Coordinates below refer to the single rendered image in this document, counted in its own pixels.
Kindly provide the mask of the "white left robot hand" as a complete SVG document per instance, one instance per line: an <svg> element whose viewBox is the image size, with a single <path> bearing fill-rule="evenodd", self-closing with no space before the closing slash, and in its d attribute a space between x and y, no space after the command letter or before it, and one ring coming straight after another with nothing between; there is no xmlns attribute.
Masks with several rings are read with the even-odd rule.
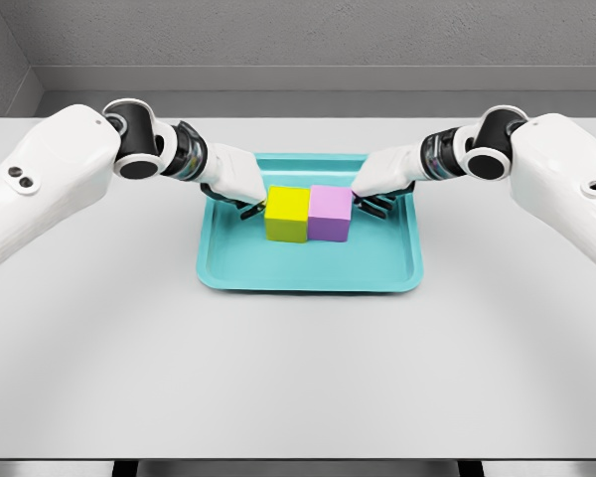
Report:
<svg viewBox="0 0 596 477"><path fill-rule="evenodd" d="M251 152L209 143L205 168L196 181L211 199L236 206L243 221L265 208L266 188Z"/></svg>

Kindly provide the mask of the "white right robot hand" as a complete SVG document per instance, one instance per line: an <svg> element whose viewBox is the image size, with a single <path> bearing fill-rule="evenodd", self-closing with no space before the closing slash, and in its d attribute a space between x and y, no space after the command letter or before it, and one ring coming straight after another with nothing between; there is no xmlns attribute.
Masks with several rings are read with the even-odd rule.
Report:
<svg viewBox="0 0 596 477"><path fill-rule="evenodd" d="M352 183L354 204L363 212L385 219L393 200L386 197L424 178L418 152L412 146L391 147L371 153Z"/></svg>

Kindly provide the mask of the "pink cube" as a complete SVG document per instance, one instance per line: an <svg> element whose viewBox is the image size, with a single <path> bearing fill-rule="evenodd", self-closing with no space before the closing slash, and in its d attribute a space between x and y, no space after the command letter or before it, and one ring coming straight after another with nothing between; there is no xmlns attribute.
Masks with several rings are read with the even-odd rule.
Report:
<svg viewBox="0 0 596 477"><path fill-rule="evenodd" d="M308 211L308 239L343 242L348 239L353 192L348 187L313 185Z"/></svg>

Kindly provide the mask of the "yellow cube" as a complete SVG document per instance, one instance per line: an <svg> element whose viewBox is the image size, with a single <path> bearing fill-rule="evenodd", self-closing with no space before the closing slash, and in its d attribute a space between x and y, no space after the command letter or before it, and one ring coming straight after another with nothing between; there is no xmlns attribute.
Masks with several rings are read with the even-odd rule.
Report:
<svg viewBox="0 0 596 477"><path fill-rule="evenodd" d="M271 186L264 211L268 240L306 242L310 191L304 188Z"/></svg>

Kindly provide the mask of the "teal tray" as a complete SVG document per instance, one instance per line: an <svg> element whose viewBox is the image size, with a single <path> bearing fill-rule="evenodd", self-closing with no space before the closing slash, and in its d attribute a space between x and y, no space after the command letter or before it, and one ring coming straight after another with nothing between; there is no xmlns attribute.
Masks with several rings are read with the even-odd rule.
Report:
<svg viewBox="0 0 596 477"><path fill-rule="evenodd" d="M234 206L207 200L197 275L221 290L411 290L423 276L413 191L397 196L384 219L354 210L345 242L270 241L262 215L244 221Z"/></svg>

